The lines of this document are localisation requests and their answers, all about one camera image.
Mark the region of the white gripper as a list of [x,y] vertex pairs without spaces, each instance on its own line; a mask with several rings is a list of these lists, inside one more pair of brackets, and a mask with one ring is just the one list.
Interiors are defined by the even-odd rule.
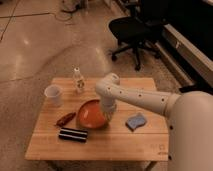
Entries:
[[100,107],[103,111],[103,116],[107,121],[110,121],[113,117],[113,113],[116,111],[117,104],[116,100],[108,97],[100,98]]

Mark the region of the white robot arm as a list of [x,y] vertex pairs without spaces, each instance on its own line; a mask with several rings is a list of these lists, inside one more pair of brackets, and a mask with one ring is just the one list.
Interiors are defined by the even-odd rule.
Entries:
[[100,79],[95,91],[105,115],[111,115],[116,110],[116,100],[120,100],[168,119],[168,171],[213,171],[212,94],[126,88],[115,73]]

